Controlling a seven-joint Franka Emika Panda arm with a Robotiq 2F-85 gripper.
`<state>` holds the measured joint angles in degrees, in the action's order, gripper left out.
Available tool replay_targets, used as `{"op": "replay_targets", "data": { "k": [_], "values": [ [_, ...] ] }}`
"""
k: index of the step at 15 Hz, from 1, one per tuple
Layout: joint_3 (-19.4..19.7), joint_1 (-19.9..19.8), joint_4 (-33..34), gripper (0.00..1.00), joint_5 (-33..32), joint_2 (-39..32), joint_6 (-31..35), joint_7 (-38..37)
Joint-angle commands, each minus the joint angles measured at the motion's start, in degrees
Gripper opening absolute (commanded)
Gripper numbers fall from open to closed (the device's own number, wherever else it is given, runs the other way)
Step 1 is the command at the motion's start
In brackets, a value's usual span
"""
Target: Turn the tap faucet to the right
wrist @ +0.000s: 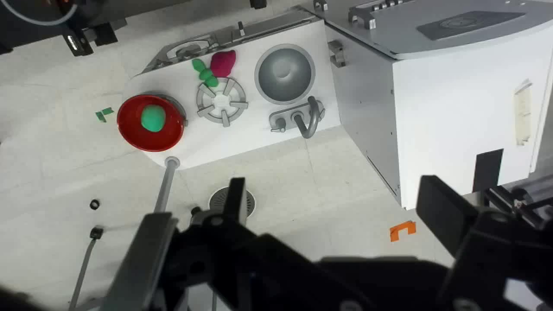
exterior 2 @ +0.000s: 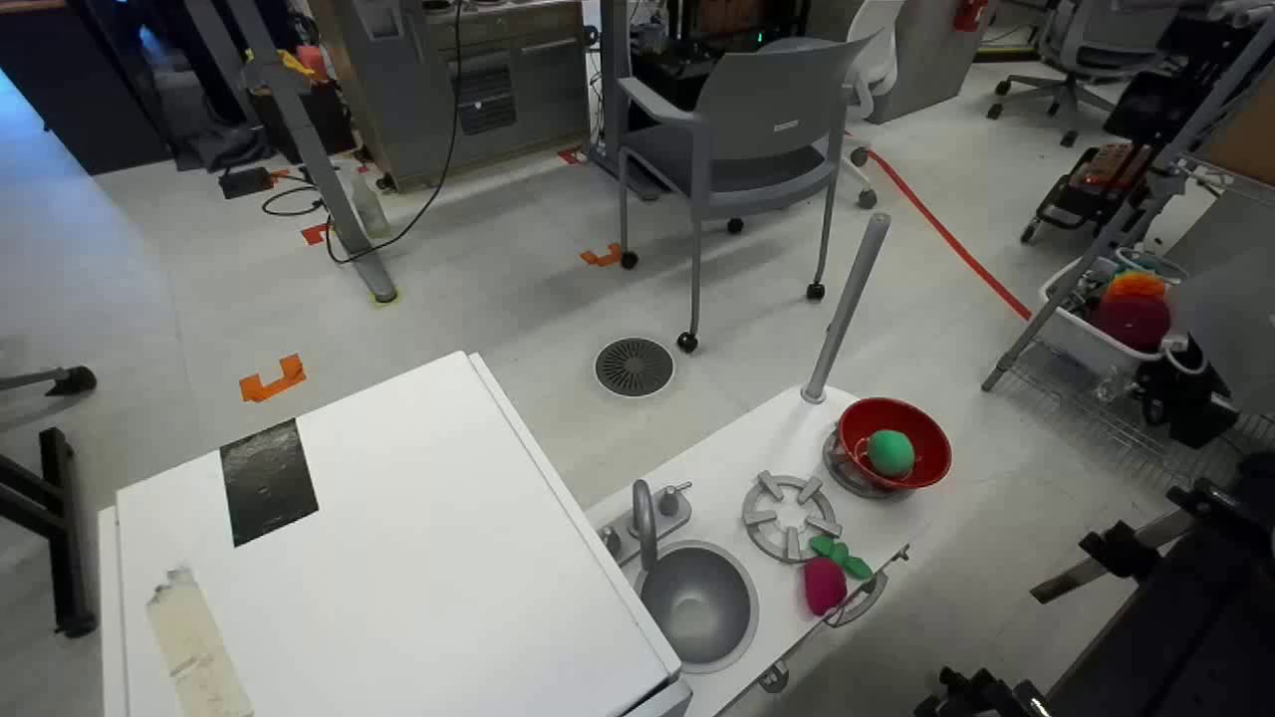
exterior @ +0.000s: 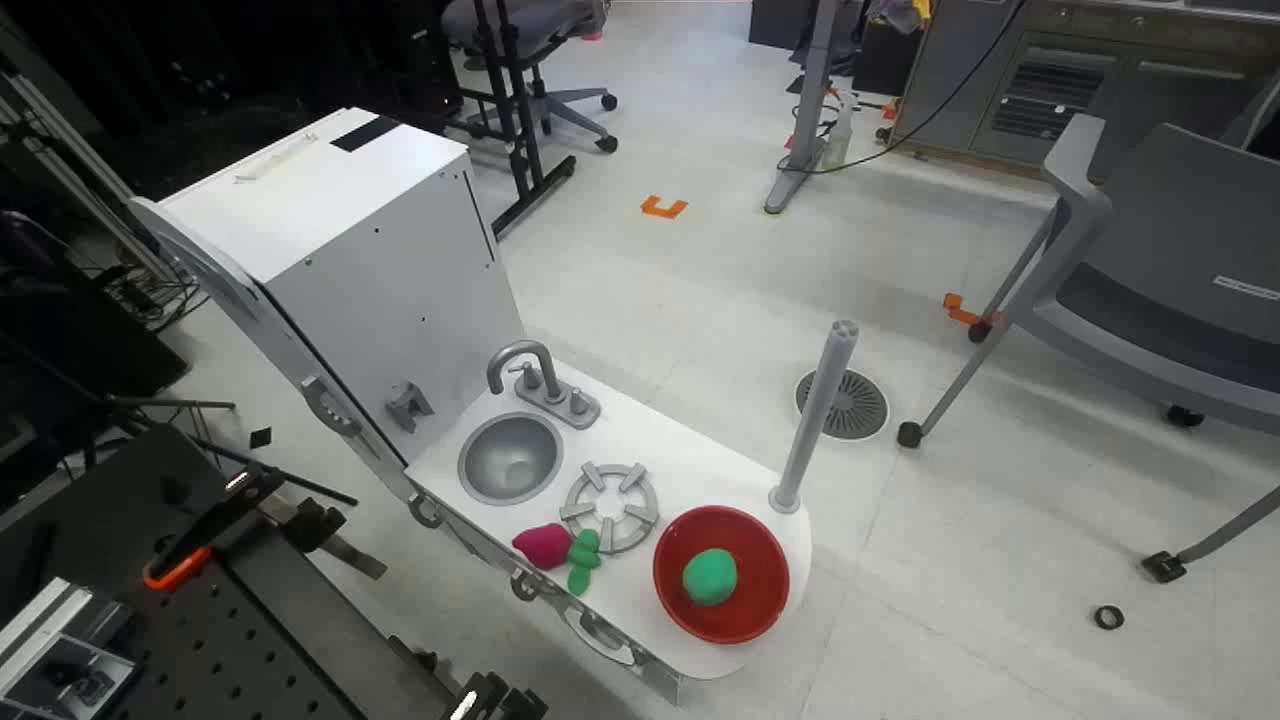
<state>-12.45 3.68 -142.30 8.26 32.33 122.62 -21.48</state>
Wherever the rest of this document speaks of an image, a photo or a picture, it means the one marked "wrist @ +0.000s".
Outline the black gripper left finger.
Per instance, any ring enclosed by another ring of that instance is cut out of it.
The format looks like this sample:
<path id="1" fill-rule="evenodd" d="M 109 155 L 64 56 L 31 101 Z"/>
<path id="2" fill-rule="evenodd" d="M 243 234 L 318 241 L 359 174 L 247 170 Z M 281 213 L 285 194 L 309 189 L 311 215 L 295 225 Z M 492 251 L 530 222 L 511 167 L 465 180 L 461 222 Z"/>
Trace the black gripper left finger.
<path id="1" fill-rule="evenodd" d="M 247 222 L 247 191 L 243 179 L 230 180 L 223 217 L 240 225 Z"/>

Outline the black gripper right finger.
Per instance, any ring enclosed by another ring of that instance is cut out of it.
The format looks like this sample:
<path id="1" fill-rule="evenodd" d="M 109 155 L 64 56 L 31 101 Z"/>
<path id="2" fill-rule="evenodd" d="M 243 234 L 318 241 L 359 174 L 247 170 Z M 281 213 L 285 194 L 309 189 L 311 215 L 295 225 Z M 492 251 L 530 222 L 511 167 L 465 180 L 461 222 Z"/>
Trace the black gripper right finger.
<path id="1" fill-rule="evenodd" d="M 477 210 L 435 175 L 420 180 L 416 215 L 454 257 L 477 220 Z"/>

